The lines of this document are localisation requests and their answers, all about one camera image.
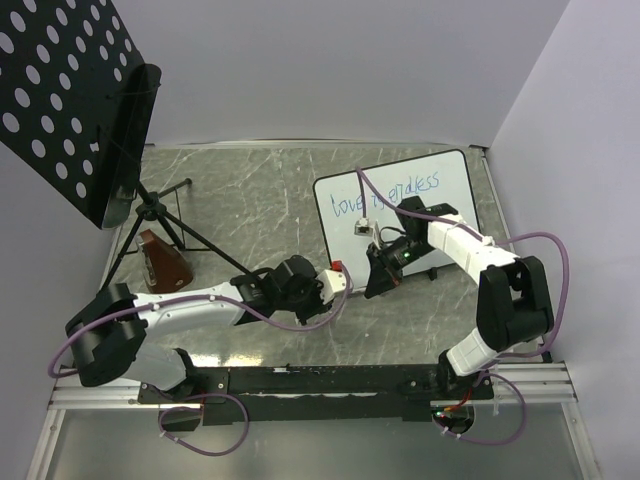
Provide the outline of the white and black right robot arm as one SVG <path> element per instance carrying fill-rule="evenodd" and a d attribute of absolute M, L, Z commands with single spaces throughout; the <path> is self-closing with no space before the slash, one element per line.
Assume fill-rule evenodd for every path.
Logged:
<path fill-rule="evenodd" d="M 412 196 L 400 203 L 396 216 L 402 234 L 391 243 L 374 234 L 367 247 L 367 299 L 400 286 L 403 270 L 435 251 L 449 257 L 478 287 L 475 327 L 438 358 L 435 382 L 444 396 L 462 396 L 500 354 L 552 330 L 554 315 L 540 260 L 495 245 L 447 203 L 427 207 Z"/>

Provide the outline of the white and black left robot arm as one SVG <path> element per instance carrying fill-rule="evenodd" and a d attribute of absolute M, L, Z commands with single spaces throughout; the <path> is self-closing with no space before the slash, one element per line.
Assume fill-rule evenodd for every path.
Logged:
<path fill-rule="evenodd" d="M 128 378 L 184 402 L 198 387 L 191 358 L 183 349 L 156 345 L 156 339 L 207 326 L 270 323 L 280 311 L 294 313 L 292 330 L 309 331 L 309 319 L 327 312 L 347 286 L 343 272 L 318 272 L 294 255 L 275 268 L 184 293 L 134 294 L 125 284 L 111 285 L 65 331 L 82 386 Z"/>

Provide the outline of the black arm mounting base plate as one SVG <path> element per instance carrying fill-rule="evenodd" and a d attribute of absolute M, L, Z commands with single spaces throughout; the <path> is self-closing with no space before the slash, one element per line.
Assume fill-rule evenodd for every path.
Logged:
<path fill-rule="evenodd" d="M 251 421 L 400 418 L 429 422 L 431 409 L 473 400 L 491 400 L 489 380 L 477 374 L 452 379 L 435 364 L 197 367 L 196 383 L 180 392 L 160 393 L 148 385 L 139 390 L 143 405 L 185 404 L 190 395 L 214 393 L 192 403 L 204 407 L 203 423 L 228 425 L 244 419 L 231 395 L 245 406 Z"/>

